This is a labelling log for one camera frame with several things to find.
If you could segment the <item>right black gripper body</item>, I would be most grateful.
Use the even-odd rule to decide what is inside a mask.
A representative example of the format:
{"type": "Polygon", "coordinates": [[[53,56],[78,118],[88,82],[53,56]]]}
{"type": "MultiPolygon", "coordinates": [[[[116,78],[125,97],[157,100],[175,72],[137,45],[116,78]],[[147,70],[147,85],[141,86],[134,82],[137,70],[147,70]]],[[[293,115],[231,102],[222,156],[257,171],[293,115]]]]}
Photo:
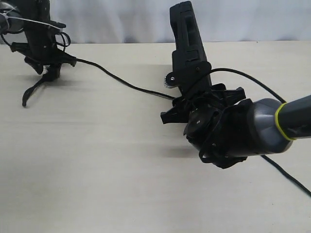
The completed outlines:
{"type": "Polygon", "coordinates": [[[184,96],[173,99],[173,107],[160,114],[163,124],[168,123],[188,123],[190,113],[202,108],[212,107],[223,110],[245,99],[245,91],[238,87],[235,90],[227,90],[223,83],[211,86],[211,89],[205,92],[197,92],[190,98],[184,96]]]}

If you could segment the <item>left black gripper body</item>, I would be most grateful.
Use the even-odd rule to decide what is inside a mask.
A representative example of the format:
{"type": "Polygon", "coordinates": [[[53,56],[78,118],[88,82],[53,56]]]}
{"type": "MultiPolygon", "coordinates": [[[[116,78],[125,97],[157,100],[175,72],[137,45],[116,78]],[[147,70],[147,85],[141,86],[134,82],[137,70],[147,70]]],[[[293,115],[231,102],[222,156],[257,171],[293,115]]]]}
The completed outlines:
{"type": "Polygon", "coordinates": [[[36,23],[24,23],[23,29],[27,42],[13,42],[11,44],[12,52],[19,52],[43,66],[64,63],[71,66],[76,65],[77,61],[74,56],[57,47],[55,36],[60,34],[60,31],[36,23]]]}

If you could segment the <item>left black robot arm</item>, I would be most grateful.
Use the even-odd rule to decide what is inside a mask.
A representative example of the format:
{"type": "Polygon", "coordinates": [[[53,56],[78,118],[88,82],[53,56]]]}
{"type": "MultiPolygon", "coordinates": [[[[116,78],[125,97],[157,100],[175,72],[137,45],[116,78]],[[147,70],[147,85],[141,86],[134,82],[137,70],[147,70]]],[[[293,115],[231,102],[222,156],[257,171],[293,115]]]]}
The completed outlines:
{"type": "Polygon", "coordinates": [[[49,0],[2,0],[0,2],[0,35],[25,33],[27,42],[13,42],[12,52],[24,55],[24,62],[37,74],[57,79],[62,64],[75,66],[76,58],[58,48],[56,36],[64,35],[66,24],[53,21],[49,0]]]}

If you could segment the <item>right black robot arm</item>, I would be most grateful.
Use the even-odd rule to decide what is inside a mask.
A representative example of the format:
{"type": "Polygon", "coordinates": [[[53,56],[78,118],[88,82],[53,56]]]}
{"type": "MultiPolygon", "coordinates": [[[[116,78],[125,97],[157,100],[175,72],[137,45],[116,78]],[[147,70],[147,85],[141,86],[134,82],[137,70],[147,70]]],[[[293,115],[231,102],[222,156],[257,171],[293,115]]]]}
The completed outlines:
{"type": "Polygon", "coordinates": [[[222,169],[249,156],[283,153],[311,135],[310,97],[251,101],[242,88],[227,90],[222,83],[182,95],[160,117],[165,124],[184,123],[183,134],[201,161],[222,169]]]}

